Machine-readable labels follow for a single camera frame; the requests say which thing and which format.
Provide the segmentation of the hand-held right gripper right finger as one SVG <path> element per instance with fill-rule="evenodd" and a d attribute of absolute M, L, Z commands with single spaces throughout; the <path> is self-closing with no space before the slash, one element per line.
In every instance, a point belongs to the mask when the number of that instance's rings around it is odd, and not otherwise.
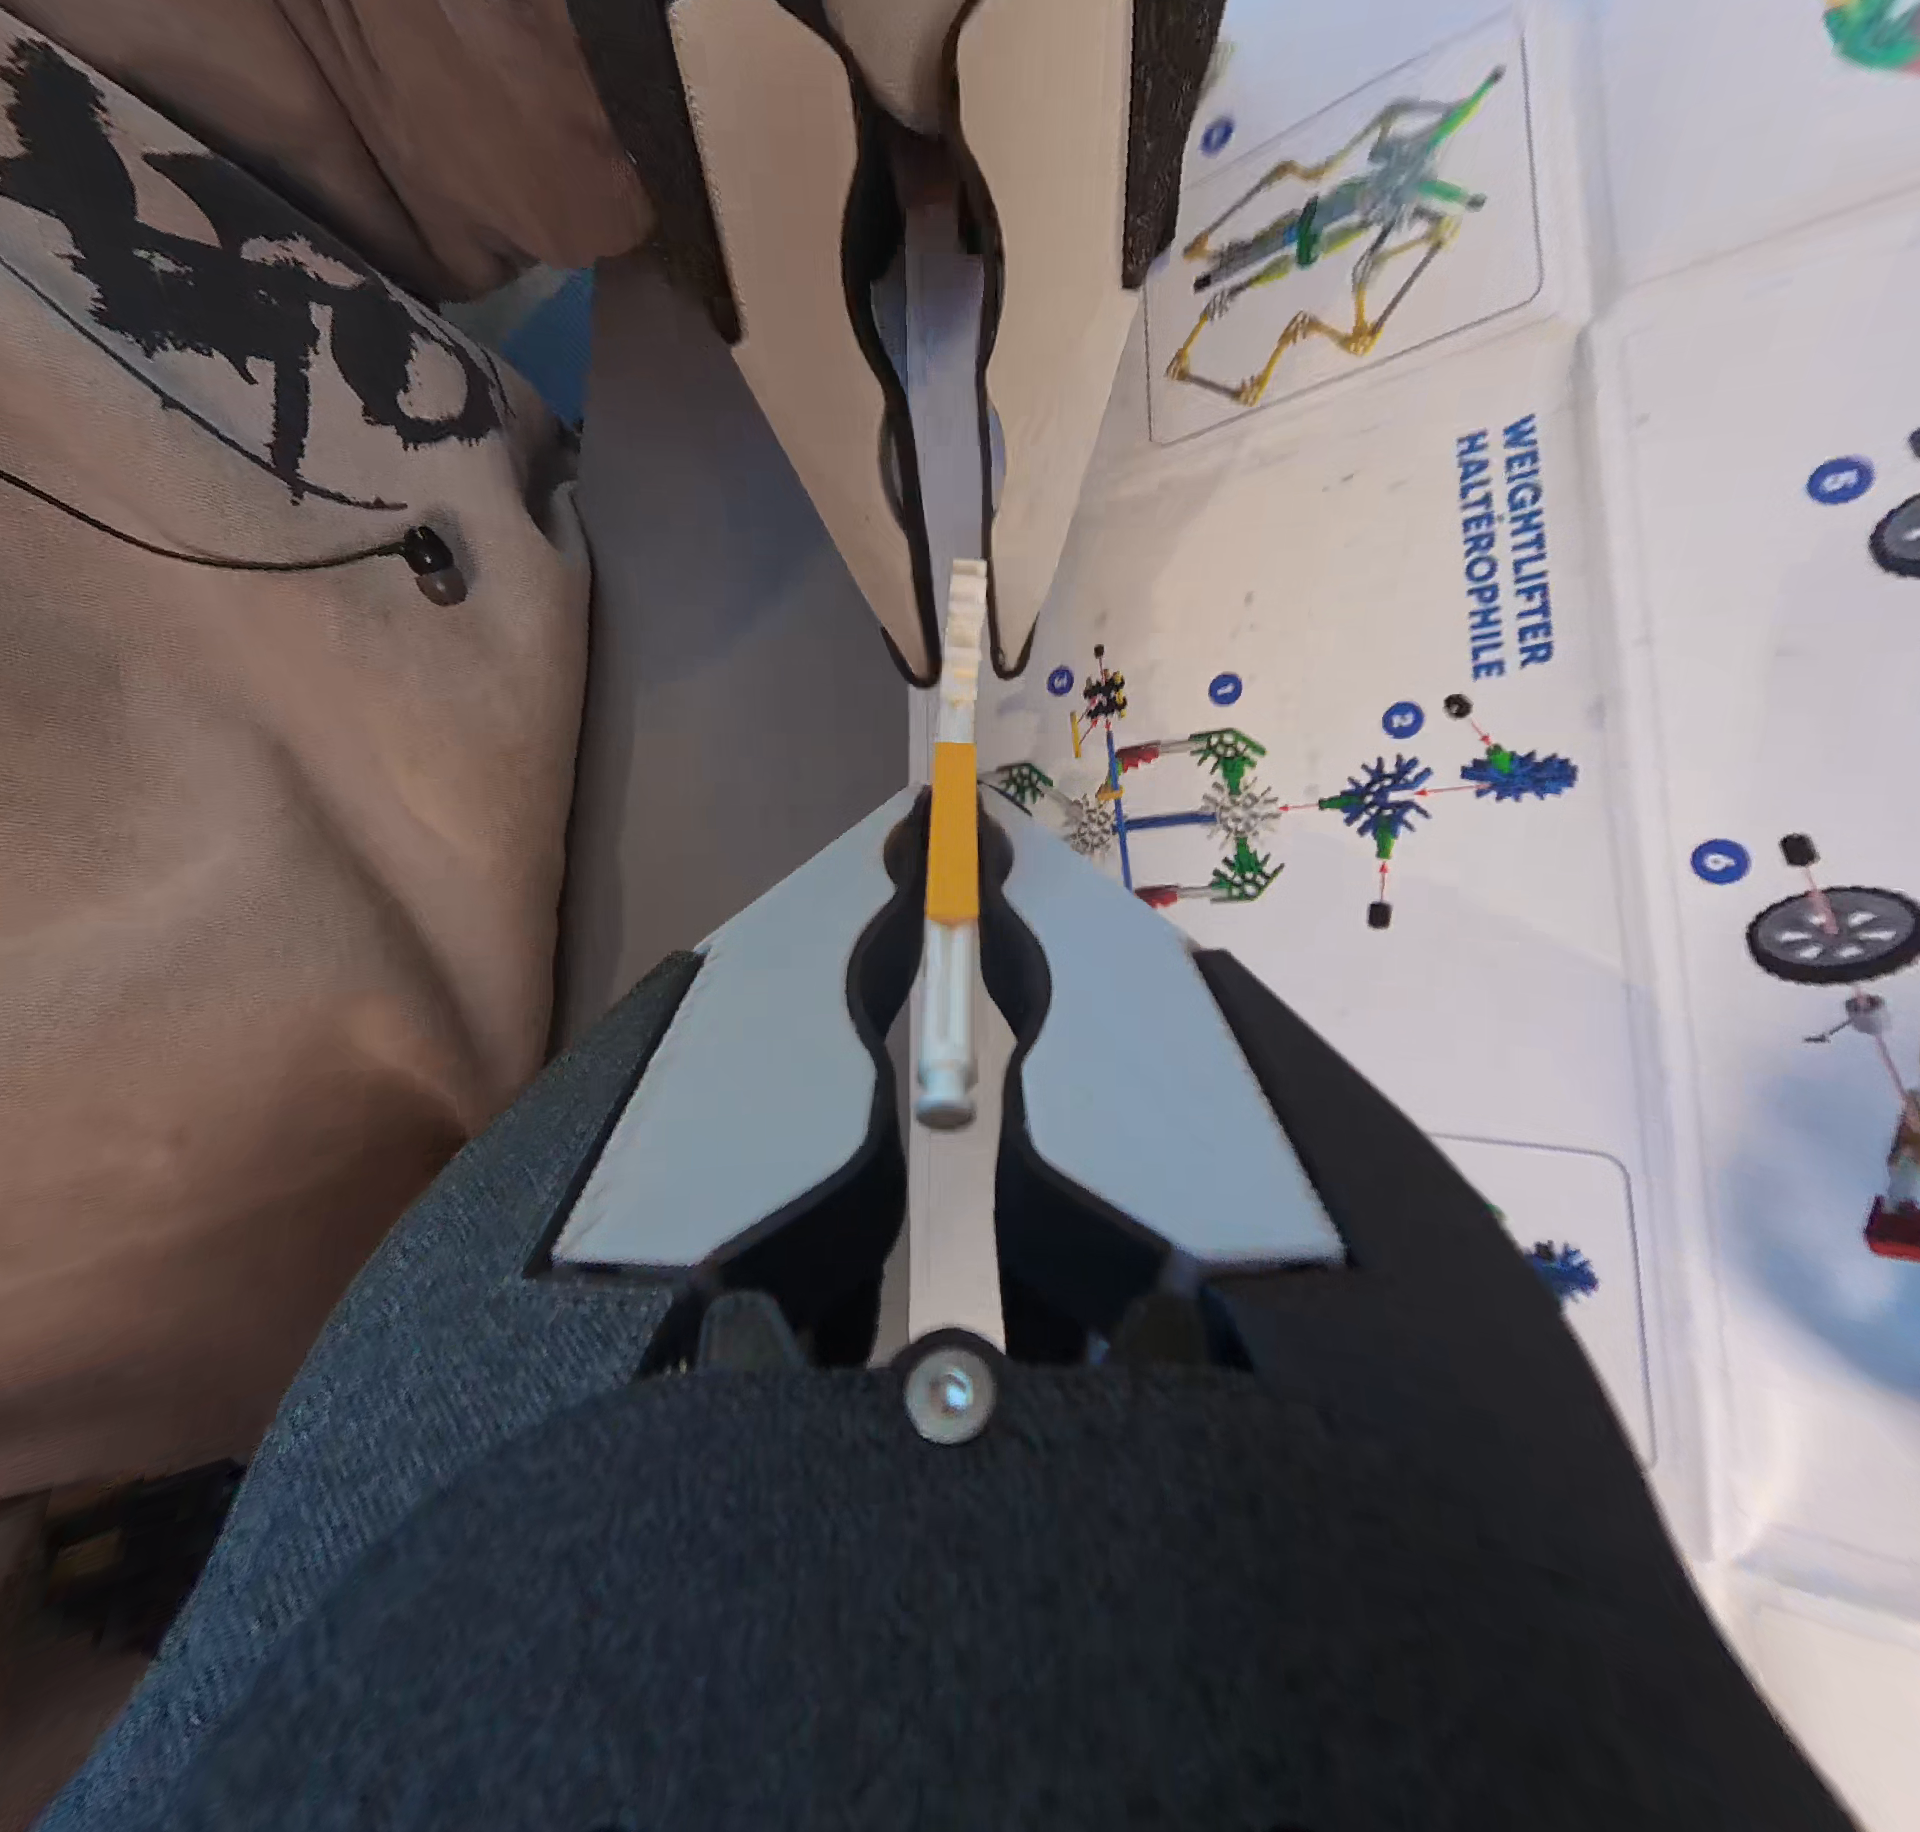
<path fill-rule="evenodd" d="M 982 802 L 982 971 L 1014 1035 L 1016 1156 L 1200 1270 L 1341 1265 L 1345 1241 L 1197 943 L 1010 797 Z"/>

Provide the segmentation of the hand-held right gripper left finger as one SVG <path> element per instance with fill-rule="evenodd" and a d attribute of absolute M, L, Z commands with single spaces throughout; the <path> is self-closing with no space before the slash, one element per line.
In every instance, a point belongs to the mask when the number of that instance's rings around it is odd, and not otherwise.
<path fill-rule="evenodd" d="M 923 963 L 923 797 L 894 791 L 698 943 L 552 1256 L 682 1274 L 897 1135 L 888 1035 Z"/>

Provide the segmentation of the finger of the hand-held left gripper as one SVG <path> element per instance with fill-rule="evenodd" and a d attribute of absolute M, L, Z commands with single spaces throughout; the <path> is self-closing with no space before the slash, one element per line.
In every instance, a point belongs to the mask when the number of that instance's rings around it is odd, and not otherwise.
<path fill-rule="evenodd" d="M 1134 0 L 969 0 L 953 31 L 953 131 L 989 206 L 1002 426 L 989 536 L 996 670 L 1027 667 L 1134 325 L 1123 211 Z"/>
<path fill-rule="evenodd" d="M 675 0 L 667 31 L 734 285 L 734 360 L 897 667 L 928 685 L 921 478 L 902 463 L 897 518 L 882 433 L 902 382 L 849 278 L 867 151 L 852 69 L 778 0 Z"/>

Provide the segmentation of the white rod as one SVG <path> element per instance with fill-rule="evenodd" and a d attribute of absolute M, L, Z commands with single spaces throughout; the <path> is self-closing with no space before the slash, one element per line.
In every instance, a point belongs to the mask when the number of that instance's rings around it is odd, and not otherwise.
<path fill-rule="evenodd" d="M 975 1119 L 975 982 L 978 926 L 928 919 L 923 928 L 921 1023 L 916 1023 L 916 1122 L 928 1131 L 960 1131 Z"/>

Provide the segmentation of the white snowflake connector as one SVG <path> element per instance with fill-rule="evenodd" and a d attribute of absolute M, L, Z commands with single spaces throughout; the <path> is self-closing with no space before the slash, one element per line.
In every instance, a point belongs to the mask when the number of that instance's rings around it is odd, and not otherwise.
<path fill-rule="evenodd" d="M 947 571 L 945 664 L 937 675 L 937 729 L 969 731 L 989 644 L 993 571 L 978 556 L 953 556 Z"/>

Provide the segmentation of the white printed instruction sheet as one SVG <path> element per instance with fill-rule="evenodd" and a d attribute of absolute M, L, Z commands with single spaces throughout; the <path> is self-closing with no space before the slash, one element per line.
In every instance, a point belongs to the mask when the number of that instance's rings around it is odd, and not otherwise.
<path fill-rule="evenodd" d="M 1918 0 L 1227 0 L 978 756 L 1454 1156 L 1918 1830 Z"/>

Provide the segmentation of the person's beige hoodie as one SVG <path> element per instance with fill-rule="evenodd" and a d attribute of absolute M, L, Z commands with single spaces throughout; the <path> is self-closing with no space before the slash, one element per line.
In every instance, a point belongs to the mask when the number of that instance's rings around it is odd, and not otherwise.
<path fill-rule="evenodd" d="M 248 1462 L 546 1058 L 578 426 L 412 259 L 274 0 L 2 0 L 2 1504 Z"/>

